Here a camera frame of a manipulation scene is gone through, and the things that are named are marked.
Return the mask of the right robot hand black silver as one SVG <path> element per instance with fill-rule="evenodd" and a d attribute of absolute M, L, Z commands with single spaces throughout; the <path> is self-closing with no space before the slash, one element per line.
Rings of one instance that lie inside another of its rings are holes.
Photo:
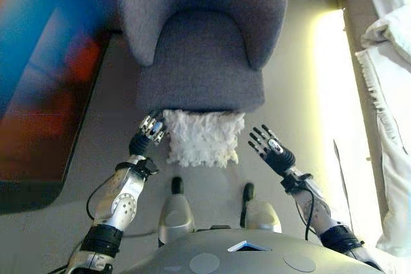
<path fill-rule="evenodd" d="M 277 135 L 265 124 L 253 127 L 249 146 L 278 175 L 286 176 L 295 165 L 294 154 L 282 144 Z"/>

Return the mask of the left robot hand black silver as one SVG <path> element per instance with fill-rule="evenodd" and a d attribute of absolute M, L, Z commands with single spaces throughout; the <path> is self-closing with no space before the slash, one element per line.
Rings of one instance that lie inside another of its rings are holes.
<path fill-rule="evenodd" d="M 162 110 L 152 110 L 138 125 L 137 131 L 128 145 L 129 155 L 144 155 L 152 142 L 158 145 L 166 135 L 166 125 Z"/>

